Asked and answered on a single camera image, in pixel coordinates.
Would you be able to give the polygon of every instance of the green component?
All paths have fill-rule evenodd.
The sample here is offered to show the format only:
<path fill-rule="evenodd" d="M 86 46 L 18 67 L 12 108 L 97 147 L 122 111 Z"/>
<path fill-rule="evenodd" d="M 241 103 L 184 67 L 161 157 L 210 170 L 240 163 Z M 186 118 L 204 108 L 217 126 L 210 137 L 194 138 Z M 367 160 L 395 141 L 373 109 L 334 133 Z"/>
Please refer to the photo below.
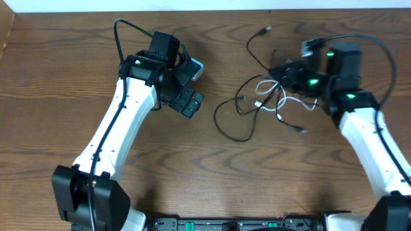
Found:
<path fill-rule="evenodd" d="M 319 80 L 312 79 L 312 80 L 309 80 L 309 82 L 310 82 L 310 85 L 315 85 L 319 82 Z"/>
<path fill-rule="evenodd" d="M 347 94 L 347 98 L 349 98 L 349 99 L 354 99 L 354 98 L 355 98 L 355 95 L 354 95 L 354 94 Z"/>
<path fill-rule="evenodd" d="M 186 223 L 186 231 L 194 231 L 194 222 Z"/>

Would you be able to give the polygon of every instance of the white background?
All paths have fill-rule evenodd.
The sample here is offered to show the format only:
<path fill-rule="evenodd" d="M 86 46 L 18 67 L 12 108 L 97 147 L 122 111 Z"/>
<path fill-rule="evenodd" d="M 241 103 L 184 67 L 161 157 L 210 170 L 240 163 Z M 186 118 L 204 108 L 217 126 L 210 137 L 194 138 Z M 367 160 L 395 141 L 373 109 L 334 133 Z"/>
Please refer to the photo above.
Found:
<path fill-rule="evenodd" d="M 411 0 L 4 0 L 15 13 L 411 8 Z"/>

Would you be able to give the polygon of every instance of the green light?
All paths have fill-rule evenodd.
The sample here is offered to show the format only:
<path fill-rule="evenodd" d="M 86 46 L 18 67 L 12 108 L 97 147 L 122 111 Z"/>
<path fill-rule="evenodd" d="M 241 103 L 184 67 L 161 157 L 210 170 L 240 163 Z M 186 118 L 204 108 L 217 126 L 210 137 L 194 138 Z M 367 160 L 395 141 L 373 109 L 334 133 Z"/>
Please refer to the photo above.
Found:
<path fill-rule="evenodd" d="M 347 98 L 349 98 L 349 99 L 354 99 L 354 98 L 355 98 L 355 95 L 354 95 L 354 94 L 347 94 Z"/>
<path fill-rule="evenodd" d="M 317 84 L 319 80 L 312 79 L 312 80 L 309 80 L 309 82 L 310 82 L 310 85 L 314 85 L 314 84 Z"/>

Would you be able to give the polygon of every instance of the wooden table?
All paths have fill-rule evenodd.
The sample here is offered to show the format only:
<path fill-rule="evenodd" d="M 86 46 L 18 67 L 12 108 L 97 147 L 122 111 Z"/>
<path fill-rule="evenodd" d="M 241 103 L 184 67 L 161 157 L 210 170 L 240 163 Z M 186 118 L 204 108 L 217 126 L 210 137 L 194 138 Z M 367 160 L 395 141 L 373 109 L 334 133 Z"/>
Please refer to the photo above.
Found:
<path fill-rule="evenodd" d="M 340 33 L 385 41 L 398 62 L 398 84 L 384 113 L 404 155 L 411 157 L 411 11 L 281 10 L 18 14 L 0 67 L 0 230 L 68 230 L 51 186 L 59 164 L 70 166 L 96 131 L 112 99 L 118 71 L 117 17 L 174 34 L 205 65 L 192 86 L 205 100 L 194 118 L 170 108 L 145 119 L 127 158 L 122 187 L 132 206 L 181 217 L 276 217 L 347 209 L 366 215 L 376 200 L 355 152 L 321 109 L 289 103 L 283 116 L 307 127 L 298 134 L 261 113 L 251 141 L 227 140 L 213 124 L 219 102 L 268 65 L 298 59 L 301 42 Z M 150 39 L 121 25 L 124 54 Z M 390 81 L 380 49 L 363 44 L 363 87 L 377 98 Z M 250 118 L 232 105 L 221 112 L 229 132 Z"/>

